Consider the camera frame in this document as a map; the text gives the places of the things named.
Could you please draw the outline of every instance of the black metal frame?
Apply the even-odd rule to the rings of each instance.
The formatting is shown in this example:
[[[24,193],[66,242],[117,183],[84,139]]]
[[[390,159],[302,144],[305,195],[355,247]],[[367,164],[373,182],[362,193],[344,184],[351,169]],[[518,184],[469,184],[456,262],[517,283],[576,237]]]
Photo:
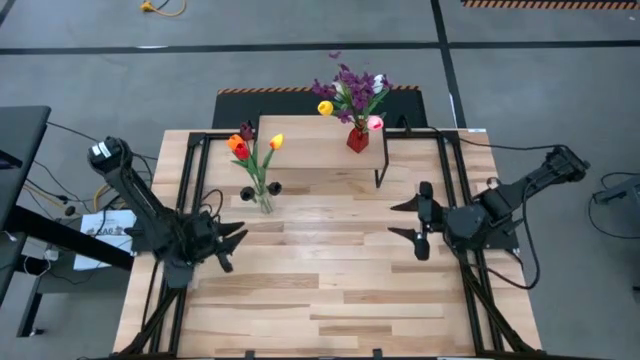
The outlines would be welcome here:
[[[470,204],[472,201],[471,190],[469,186],[469,180],[466,173],[466,168],[464,164],[464,158],[462,154],[462,148],[460,147],[459,141],[459,133],[457,130],[442,130],[440,132],[435,131],[414,131],[408,125],[407,121],[404,118],[398,119],[397,126],[399,129],[385,129],[385,145],[387,139],[435,139],[438,146],[438,153],[440,157],[440,163],[442,166],[442,173],[445,182],[445,189],[447,194],[447,200],[449,202],[449,206],[456,206],[456,196],[453,184],[453,177],[451,168],[449,165],[449,158],[447,153],[447,142],[451,145],[453,149],[453,154],[456,160],[456,171],[458,172],[460,179],[460,187],[462,190],[462,196],[465,204]],[[193,167],[195,150],[196,147],[201,146],[200,159],[199,159],[199,168],[196,177],[195,183],[195,191],[193,202],[191,204],[191,211],[198,211],[202,204],[202,192],[205,181],[205,173],[207,170],[207,160],[209,157],[209,150],[211,148],[211,141],[214,140],[226,140],[231,135],[236,132],[215,132],[215,133],[205,133],[205,132],[193,132],[189,134],[188,138],[188,146],[185,154],[184,167],[182,169],[182,177],[180,180],[180,188],[178,192],[178,200],[176,203],[176,207],[178,211],[182,212],[184,210],[185,202],[186,202],[186,194],[189,183],[189,178],[191,174],[191,170]],[[382,176],[386,172],[386,167],[383,170]],[[489,282],[489,276],[486,269],[478,269],[478,276],[476,277],[471,267],[465,263],[468,261],[467,253],[459,253],[459,263],[460,263],[460,273],[462,275],[463,282],[463,291],[465,294],[465,301],[467,305],[467,310],[469,313],[469,325],[471,327],[471,335],[474,343],[474,350],[476,356],[478,357],[491,357],[496,359],[570,359],[569,357],[558,357],[553,355],[547,355],[542,351],[536,351],[533,348],[529,347],[520,339],[518,334],[511,328],[506,319],[502,316],[500,311],[497,309],[495,304],[493,303],[493,295],[491,290],[491,285]],[[484,258],[484,253],[482,250],[477,250],[474,252],[475,261],[478,265],[485,266],[486,260]],[[160,299],[163,299],[168,288],[166,287],[166,281],[163,279],[163,285],[160,291]],[[150,353],[145,354],[144,356],[153,356],[154,353],[157,353],[158,356],[173,356],[174,358],[177,356],[178,344],[180,340],[180,330],[182,327],[182,318],[184,315],[184,307],[185,307],[185,299],[186,299],[186,289],[182,289],[179,291],[177,300],[176,300],[176,310],[174,312],[174,317],[172,321],[171,328],[171,336],[169,338],[169,349],[167,352],[158,352],[159,347],[159,339],[160,339],[160,330],[161,326],[158,326],[155,334],[153,335]],[[484,342],[482,339],[482,329],[480,327],[480,319],[478,316],[478,309],[476,306],[475,299],[482,303],[485,308],[493,349],[487,350],[484,347]],[[509,343],[514,352],[505,352],[504,345],[502,343],[502,339],[504,339]],[[251,350],[247,351],[247,356],[252,358],[254,353]],[[394,357],[394,359],[432,359],[433,357]],[[308,357],[304,359],[317,359],[313,357]]]

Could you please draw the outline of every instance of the concrete floor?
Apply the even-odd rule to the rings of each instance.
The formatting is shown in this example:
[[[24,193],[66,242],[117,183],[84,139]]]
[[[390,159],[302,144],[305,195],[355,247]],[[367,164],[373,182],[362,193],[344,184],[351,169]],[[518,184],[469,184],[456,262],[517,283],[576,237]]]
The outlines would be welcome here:
[[[437,39],[429,2],[420,0],[402,6],[382,0],[188,1],[183,16],[166,19],[141,14],[135,1],[17,0],[0,28],[0,48]],[[632,20],[638,12],[466,9],[455,0],[441,2],[450,41],[640,38],[640,18]],[[167,10],[178,6],[172,0]],[[586,203],[602,174],[640,168],[640,49],[455,50],[452,56],[469,127],[487,128],[497,144],[562,142],[592,164],[582,182],[530,202],[542,266],[530,296],[544,348],[637,358],[640,305],[630,287],[640,282],[640,241],[597,233]],[[341,60],[384,71],[394,83],[420,85],[430,124],[453,126],[438,50],[343,51]],[[302,86],[334,71],[322,51],[0,56],[0,106],[46,104],[53,122],[96,137],[121,136],[135,151],[154,155],[164,130],[211,125],[219,88]],[[82,198],[101,185],[86,164],[88,145],[50,128],[37,157]],[[505,181],[537,167],[544,156],[494,155]],[[55,188],[41,169],[30,178]],[[20,202],[38,211],[30,199]],[[603,227],[640,234],[632,220],[637,210],[623,203],[596,210]],[[530,273],[529,251],[524,245],[522,251]],[[123,293],[47,295],[36,323],[49,333],[16,339],[31,281],[17,275],[0,309],[0,358],[75,359],[111,351]]]

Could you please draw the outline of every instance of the flower bouquet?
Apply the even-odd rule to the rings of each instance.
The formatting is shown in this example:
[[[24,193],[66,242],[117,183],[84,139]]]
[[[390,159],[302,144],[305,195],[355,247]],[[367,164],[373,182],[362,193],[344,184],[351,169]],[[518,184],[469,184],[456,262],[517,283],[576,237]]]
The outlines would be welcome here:
[[[352,123],[354,127],[347,145],[360,153],[369,145],[369,131],[384,126],[384,114],[371,114],[389,93],[391,85],[386,75],[372,76],[365,72],[358,76],[344,64],[340,64],[340,72],[333,80],[330,85],[322,85],[318,79],[314,81],[313,92],[326,99],[318,105],[318,112],[337,116],[343,124]]]
[[[282,185],[279,182],[272,182],[268,186],[265,185],[267,179],[267,169],[269,168],[269,162],[274,151],[280,149],[284,136],[278,134],[274,136],[269,142],[271,149],[269,153],[262,160],[262,165],[258,164],[258,148],[253,142],[253,151],[249,147],[249,141],[253,140],[253,129],[246,123],[240,126],[240,135],[232,135],[227,140],[227,145],[238,158],[231,162],[242,166],[251,180],[253,180],[254,187],[247,186],[240,191],[240,198],[244,201],[253,201],[260,205],[260,210],[264,214],[271,214],[274,210],[272,196],[278,195],[282,191]]]

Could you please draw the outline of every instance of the hazard tape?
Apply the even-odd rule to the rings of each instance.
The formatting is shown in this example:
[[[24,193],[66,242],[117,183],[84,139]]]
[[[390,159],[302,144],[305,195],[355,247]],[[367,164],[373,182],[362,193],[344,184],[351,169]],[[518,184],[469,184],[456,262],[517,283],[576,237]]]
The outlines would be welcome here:
[[[391,90],[420,90],[418,85],[394,85]],[[227,88],[218,90],[218,94],[248,94],[265,92],[306,92],[311,87],[274,87],[274,88]]]
[[[564,9],[564,10],[640,10],[640,4],[629,1],[518,1],[518,0],[466,0],[465,7],[509,9]]]

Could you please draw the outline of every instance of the black table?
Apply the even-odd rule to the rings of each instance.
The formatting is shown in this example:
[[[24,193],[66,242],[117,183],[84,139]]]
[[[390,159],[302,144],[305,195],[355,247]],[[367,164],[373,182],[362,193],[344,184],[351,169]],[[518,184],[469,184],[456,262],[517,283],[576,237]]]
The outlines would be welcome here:
[[[6,233],[0,233],[0,251],[2,251],[0,258],[4,259],[4,262],[0,263],[0,267],[2,267],[0,270],[0,305],[9,288],[13,272],[24,271],[26,258],[21,253],[27,235],[68,249],[70,255],[62,257],[62,261],[59,263],[53,262],[52,269],[54,265],[63,270],[70,269],[74,253],[127,271],[131,270],[133,266],[133,257],[128,252],[114,248],[71,227],[16,205],[46,131],[50,112],[51,109],[47,106],[0,107],[0,148],[22,162],[20,167],[0,170],[0,231],[7,231],[17,240],[10,241],[10,237]],[[47,266],[44,260],[33,258],[27,260],[26,266],[29,273],[38,274]],[[87,275],[86,272],[65,274],[65,277],[72,276],[86,277]],[[40,283],[44,282],[45,278],[48,276],[40,277],[36,281],[32,296],[26,304],[26,312],[18,336],[28,336],[31,333],[31,325],[42,297],[42,292],[39,291]],[[49,281],[47,284],[55,284],[56,282],[59,281]]]
[[[220,89],[211,128],[234,129],[246,121],[258,125],[260,115],[318,115],[322,100],[310,87]],[[411,128],[428,126],[418,86],[393,86],[375,111],[386,113],[386,128],[404,128],[402,119]]]

